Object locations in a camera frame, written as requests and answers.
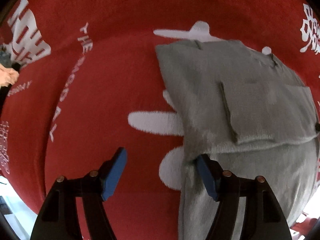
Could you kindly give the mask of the grey knit garment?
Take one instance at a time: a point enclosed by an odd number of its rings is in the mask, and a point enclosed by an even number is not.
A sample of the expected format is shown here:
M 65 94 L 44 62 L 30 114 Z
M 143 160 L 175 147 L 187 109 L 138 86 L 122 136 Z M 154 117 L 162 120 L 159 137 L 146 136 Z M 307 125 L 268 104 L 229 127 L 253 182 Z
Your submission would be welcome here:
M 240 41 L 184 40 L 158 45 L 156 54 L 184 131 L 179 239 L 204 239 L 217 211 L 193 165 L 201 154 L 236 176 L 264 176 L 292 225 L 316 180 L 310 88 L 276 56 Z

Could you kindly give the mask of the red patterned bedspread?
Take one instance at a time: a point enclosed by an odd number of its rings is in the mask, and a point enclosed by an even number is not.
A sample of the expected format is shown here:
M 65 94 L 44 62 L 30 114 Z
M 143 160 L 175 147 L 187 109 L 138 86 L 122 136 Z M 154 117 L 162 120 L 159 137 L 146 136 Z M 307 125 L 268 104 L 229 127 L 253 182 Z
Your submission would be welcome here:
M 23 68 L 1 113 L 1 171 L 36 218 L 55 179 L 128 152 L 104 203 L 118 239 L 179 239 L 182 118 L 158 45 L 240 41 L 310 88 L 319 119 L 319 18 L 305 0 L 19 0 L 1 43 Z

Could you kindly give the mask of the orange cloth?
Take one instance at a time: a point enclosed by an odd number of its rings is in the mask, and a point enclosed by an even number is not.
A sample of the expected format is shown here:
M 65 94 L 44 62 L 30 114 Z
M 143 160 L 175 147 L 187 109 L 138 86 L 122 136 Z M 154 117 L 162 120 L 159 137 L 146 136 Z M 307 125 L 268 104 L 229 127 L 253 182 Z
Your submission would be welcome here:
M 0 87 L 14 85 L 19 77 L 19 73 L 13 68 L 5 68 L 0 64 Z

